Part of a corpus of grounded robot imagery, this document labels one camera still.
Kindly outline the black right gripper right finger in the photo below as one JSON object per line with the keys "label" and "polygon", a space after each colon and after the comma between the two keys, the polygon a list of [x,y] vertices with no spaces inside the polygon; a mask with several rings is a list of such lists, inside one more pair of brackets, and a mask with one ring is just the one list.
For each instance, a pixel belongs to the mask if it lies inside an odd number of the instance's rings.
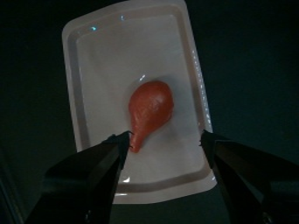
{"label": "black right gripper right finger", "polygon": [[209,131],[201,146],[232,224],[299,224],[299,165]]}

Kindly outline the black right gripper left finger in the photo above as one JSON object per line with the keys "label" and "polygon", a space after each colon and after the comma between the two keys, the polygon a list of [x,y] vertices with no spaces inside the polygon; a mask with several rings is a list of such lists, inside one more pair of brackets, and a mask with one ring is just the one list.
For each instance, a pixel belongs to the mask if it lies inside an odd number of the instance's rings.
{"label": "black right gripper left finger", "polygon": [[25,224],[109,224],[129,148],[126,131],[61,161],[46,172]]}

